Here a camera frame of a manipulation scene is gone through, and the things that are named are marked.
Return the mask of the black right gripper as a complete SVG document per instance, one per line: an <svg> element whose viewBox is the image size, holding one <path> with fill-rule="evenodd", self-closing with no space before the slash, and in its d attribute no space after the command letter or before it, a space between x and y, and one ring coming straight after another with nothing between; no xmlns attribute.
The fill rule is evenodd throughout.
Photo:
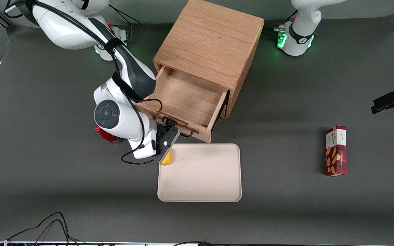
<svg viewBox="0 0 394 246"><path fill-rule="evenodd" d="M176 121L168 117L163 117L162 125L167 127L167 129L165 136L155 141L156 154L153 156L155 162L161 162L166 158L181 133L180 129L175 126Z"/></svg>

